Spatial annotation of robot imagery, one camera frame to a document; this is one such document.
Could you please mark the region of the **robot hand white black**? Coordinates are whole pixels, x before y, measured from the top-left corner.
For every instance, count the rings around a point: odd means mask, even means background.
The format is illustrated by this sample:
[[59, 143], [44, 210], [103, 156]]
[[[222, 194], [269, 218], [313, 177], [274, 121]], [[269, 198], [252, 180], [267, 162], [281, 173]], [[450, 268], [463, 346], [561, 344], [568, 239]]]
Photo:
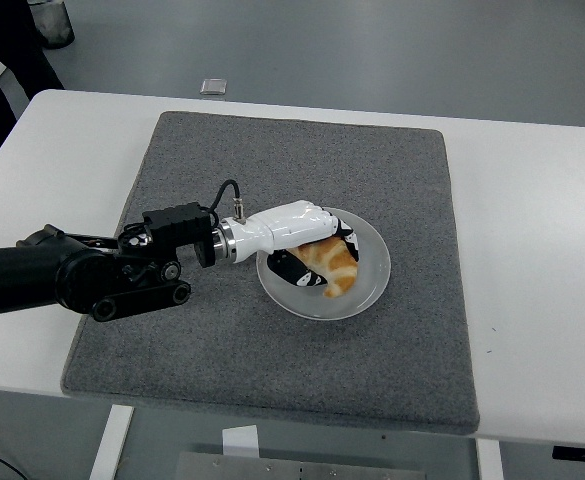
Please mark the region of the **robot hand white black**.
[[308, 201], [297, 201], [246, 219], [220, 222], [219, 259], [239, 263], [262, 252], [266, 266], [298, 287], [324, 287], [336, 298], [358, 277], [359, 249], [354, 230], [333, 213]]

